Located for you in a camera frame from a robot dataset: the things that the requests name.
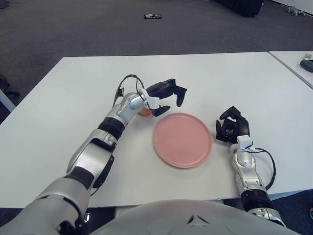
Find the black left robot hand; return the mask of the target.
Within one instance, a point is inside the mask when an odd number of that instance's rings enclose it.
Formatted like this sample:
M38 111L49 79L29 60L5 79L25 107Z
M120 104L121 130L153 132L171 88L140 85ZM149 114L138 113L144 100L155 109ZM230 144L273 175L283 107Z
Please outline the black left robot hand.
M184 101L187 89L184 87L177 86L175 79L168 79L164 82L159 82L148 87L146 89L146 92L150 97L157 97L159 99L164 99L172 95L176 95L177 96L176 106L180 107ZM156 108L151 108L150 106L148 106L148 108L152 110L152 115L154 117L158 117L167 112L171 107L168 105L166 106L158 105Z

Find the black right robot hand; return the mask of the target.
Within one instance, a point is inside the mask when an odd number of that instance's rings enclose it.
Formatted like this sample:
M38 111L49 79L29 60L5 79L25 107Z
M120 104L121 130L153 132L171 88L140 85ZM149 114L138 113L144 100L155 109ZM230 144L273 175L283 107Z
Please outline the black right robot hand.
M216 121L216 139L232 144L238 143L241 149L253 146L249 123L234 106L223 112Z

